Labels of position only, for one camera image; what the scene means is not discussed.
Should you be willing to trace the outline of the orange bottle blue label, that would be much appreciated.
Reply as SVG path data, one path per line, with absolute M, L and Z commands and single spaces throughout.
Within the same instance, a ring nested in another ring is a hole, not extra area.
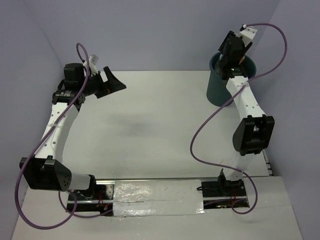
M 240 61 L 239 61 L 239 64 L 241 64 L 244 60 L 245 60 L 245 56 L 243 56 L 241 59 L 240 59 Z

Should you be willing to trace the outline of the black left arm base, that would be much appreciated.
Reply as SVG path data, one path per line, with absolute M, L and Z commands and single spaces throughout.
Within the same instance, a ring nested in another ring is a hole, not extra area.
M 75 212 L 112 216 L 114 192 L 114 181 L 97 181 L 93 191 L 75 190 L 77 198 Z

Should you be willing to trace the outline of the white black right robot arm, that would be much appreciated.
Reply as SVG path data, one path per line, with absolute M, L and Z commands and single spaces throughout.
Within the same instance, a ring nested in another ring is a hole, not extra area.
M 246 53 L 253 44 L 257 29 L 250 26 L 239 33 L 230 31 L 219 47 L 219 58 L 214 71 L 233 98 L 239 114 L 239 125 L 232 136 L 237 155 L 231 169 L 221 171 L 224 177 L 217 183 L 221 195 L 228 196 L 243 177 L 255 155 L 269 145 L 275 120 L 258 104 L 249 81 L 256 76 L 256 66 Z

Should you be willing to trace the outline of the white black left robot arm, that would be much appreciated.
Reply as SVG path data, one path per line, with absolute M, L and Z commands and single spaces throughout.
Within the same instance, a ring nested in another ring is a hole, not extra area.
M 91 174 L 78 174 L 63 165 L 63 151 L 71 129 L 86 97 L 95 95 L 98 99 L 126 89 L 108 66 L 101 72 L 95 65 L 89 67 L 89 78 L 85 79 L 86 67 L 82 63 L 65 65 L 64 79 L 52 95 L 52 108 L 45 133 L 51 131 L 43 143 L 32 154 L 30 160 L 23 157 L 20 166 L 26 165 L 23 176 L 33 190 L 80 192 L 86 199 L 98 194 L 96 178 Z

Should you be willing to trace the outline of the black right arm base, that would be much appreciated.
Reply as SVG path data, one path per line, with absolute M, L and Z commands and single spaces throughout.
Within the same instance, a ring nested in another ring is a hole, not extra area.
M 219 181 L 203 181 L 201 186 L 197 187 L 202 192 L 204 198 L 218 197 L 244 197 L 246 190 L 242 180 L 219 182 Z

